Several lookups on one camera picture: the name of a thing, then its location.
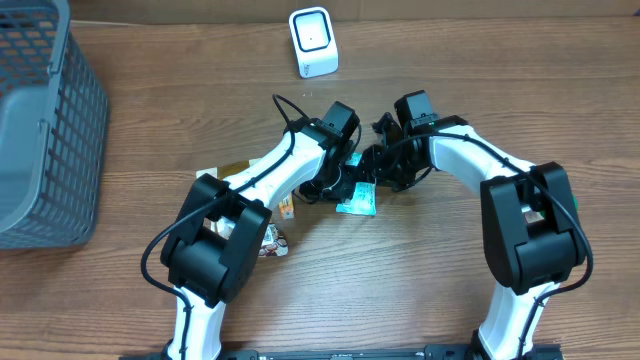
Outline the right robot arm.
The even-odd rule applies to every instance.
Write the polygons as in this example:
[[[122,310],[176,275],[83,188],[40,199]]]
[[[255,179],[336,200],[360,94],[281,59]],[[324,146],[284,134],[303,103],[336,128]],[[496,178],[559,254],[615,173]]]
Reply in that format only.
[[[437,114],[425,91],[404,95],[394,109],[372,125],[380,142],[363,154],[363,179],[400,192],[442,171],[480,198],[496,287],[464,358],[561,358],[559,347],[535,344],[535,329],[550,298],[583,286],[594,265],[565,169],[507,154],[462,117]]]

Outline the orange snack packet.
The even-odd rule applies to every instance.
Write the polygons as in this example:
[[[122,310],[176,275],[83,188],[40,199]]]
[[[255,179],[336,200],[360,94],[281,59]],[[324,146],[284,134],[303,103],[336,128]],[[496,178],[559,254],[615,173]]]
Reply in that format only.
[[[283,220],[289,220],[295,218],[295,210],[293,203],[293,196],[289,193],[285,198],[283,198],[278,205],[281,218]]]

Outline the brown nut snack pouch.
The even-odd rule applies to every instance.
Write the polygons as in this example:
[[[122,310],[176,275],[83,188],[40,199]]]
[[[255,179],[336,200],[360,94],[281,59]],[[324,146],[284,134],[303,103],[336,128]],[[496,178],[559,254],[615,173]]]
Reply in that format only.
[[[221,175],[222,178],[225,179],[228,176],[235,175],[241,171],[248,169],[258,161],[259,158],[256,158],[235,162],[221,167],[201,169],[196,172],[196,177],[199,178],[204,174],[209,174],[213,177],[218,177],[219,175]],[[225,219],[221,219],[217,222],[206,220],[205,224],[214,233],[224,238],[228,238],[231,234],[231,231],[233,230],[233,226],[229,225]],[[270,222],[264,235],[258,256],[286,256],[288,254],[288,250],[288,243],[284,236],[284,233],[278,229],[275,223]]]

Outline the teal tissue pack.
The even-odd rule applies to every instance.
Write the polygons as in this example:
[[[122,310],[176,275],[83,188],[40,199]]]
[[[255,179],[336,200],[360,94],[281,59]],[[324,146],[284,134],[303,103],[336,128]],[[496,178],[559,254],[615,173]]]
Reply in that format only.
[[[376,185],[375,183],[355,179],[355,171],[362,158],[362,154],[355,152],[345,162],[341,190],[350,195],[349,199],[341,200],[337,206],[338,213],[375,216]]]

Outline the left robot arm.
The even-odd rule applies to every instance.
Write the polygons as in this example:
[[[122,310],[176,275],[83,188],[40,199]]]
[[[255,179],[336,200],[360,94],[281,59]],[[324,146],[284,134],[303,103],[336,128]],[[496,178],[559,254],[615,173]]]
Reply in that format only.
[[[356,112],[334,102],[323,118],[286,123],[279,144],[244,171],[192,184],[171,228],[161,233],[166,289],[177,298],[174,336],[163,359],[215,359],[225,308],[254,270],[273,210],[304,183],[336,187],[352,152]]]

